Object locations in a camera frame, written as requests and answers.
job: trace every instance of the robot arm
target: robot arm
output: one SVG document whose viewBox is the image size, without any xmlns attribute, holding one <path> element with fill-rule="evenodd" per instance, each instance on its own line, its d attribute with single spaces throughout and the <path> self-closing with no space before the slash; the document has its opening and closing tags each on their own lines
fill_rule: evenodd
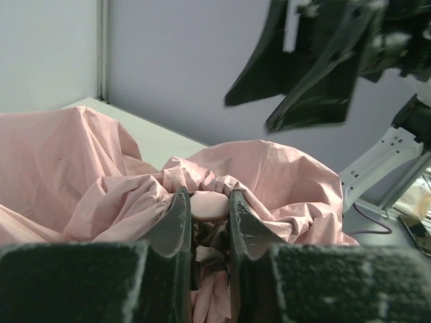
<svg viewBox="0 0 431 323">
<path fill-rule="evenodd" d="M 431 109 L 414 96 L 380 141 L 339 174 L 343 211 L 391 171 L 427 151 L 431 151 Z"/>
<path fill-rule="evenodd" d="M 284 52 L 287 0 L 272 0 L 257 47 L 225 97 L 226 106 L 286 97 L 270 133 L 347 118 L 358 77 L 386 69 L 431 77 L 431 0 L 314 0 L 298 6 L 296 45 Z"/>
<path fill-rule="evenodd" d="M 431 0 L 311 1 L 297 8 L 294 52 L 283 51 L 287 9 L 288 1 L 271 1 L 255 52 L 225 98 L 235 106 L 285 94 L 267 119 L 270 133 L 345 122 L 358 77 L 377 82 L 390 68 L 419 83 L 431 77 Z M 431 150 L 428 87 L 340 173 L 344 211 L 389 172 Z"/>
</svg>

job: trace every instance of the cable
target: cable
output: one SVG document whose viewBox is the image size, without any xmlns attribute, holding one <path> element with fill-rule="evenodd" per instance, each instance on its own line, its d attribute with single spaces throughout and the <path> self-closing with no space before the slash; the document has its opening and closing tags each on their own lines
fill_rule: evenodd
<svg viewBox="0 0 431 323">
<path fill-rule="evenodd" d="M 349 236 L 352 236 L 354 234 L 391 234 L 393 232 L 392 229 L 388 225 L 385 225 L 384 223 L 381 223 L 381 222 L 377 221 L 376 219 L 373 219 L 371 216 L 362 212 L 359 209 L 359 207 L 356 205 L 356 203 L 353 203 L 353 208 L 356 210 L 356 212 L 361 214 L 367 220 L 370 220 L 371 222 L 374 222 L 375 224 L 385 228 L 386 231 L 372 231 L 372 230 L 354 231 L 354 232 L 349 232 L 348 233 Z"/>
</svg>

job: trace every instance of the pink fabric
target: pink fabric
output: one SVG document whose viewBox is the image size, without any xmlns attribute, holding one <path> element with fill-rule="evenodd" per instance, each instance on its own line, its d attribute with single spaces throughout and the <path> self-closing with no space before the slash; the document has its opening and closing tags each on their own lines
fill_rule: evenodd
<svg viewBox="0 0 431 323">
<path fill-rule="evenodd" d="M 357 244 L 341 232 L 337 174 L 292 147 L 224 143 L 172 157 L 157 171 L 118 121 L 78 107 L 0 114 L 0 153 L 0 246 L 136 240 L 181 186 L 227 196 L 241 190 L 255 215 L 289 243 Z M 204 275 L 192 296 L 194 323 L 228 317 L 225 273 Z"/>
</svg>

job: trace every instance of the metal frame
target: metal frame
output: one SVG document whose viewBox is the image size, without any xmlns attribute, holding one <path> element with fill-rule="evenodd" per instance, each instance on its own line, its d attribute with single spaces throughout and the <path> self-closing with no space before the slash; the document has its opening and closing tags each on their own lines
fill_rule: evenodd
<svg viewBox="0 0 431 323">
<path fill-rule="evenodd" d="M 97 1 L 97 98 L 108 102 L 109 0 Z"/>
<path fill-rule="evenodd" d="M 397 199 L 414 183 L 414 181 L 425 172 L 426 168 L 431 165 L 431 152 L 425 153 L 418 158 L 416 163 L 410 168 L 408 172 L 400 178 L 398 183 L 394 185 L 382 201 L 377 205 L 380 210 L 387 211 L 391 209 Z"/>
</svg>

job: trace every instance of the white wall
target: white wall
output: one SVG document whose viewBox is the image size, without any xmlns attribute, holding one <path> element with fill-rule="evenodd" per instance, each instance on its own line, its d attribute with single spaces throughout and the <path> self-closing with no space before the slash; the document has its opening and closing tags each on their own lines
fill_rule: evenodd
<svg viewBox="0 0 431 323">
<path fill-rule="evenodd" d="M 229 110 L 223 102 L 259 39 L 269 0 L 110 4 L 110 102 L 210 145 L 268 139 L 340 172 L 384 134 L 413 94 L 394 73 L 378 85 L 360 80 L 343 127 L 267 136 L 263 123 L 280 98 Z M 391 174 L 366 197 L 379 200 L 402 173 Z"/>
<path fill-rule="evenodd" d="M 0 112 L 96 96 L 96 0 L 0 0 Z"/>
</svg>

